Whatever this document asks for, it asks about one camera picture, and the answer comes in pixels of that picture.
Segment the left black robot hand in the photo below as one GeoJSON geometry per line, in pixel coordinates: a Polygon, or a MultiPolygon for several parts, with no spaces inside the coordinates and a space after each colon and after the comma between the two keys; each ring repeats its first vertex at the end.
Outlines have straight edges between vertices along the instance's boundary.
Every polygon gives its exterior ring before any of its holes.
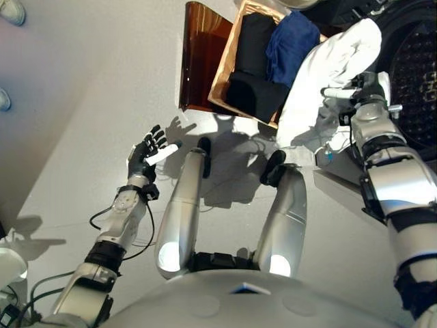
{"type": "Polygon", "coordinates": [[[176,140],[169,143],[160,125],[147,132],[140,143],[132,147],[127,159],[128,178],[144,176],[149,183],[156,179],[156,165],[176,153],[182,142],[176,140]]]}

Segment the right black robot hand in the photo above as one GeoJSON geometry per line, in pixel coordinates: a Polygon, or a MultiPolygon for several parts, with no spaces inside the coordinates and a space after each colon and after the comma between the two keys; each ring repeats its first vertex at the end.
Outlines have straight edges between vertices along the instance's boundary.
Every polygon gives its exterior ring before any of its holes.
{"type": "Polygon", "coordinates": [[[343,87],[324,87],[321,94],[325,98],[348,100],[351,104],[382,102],[390,105],[390,80],[386,72],[365,71],[356,75],[343,87]]]}

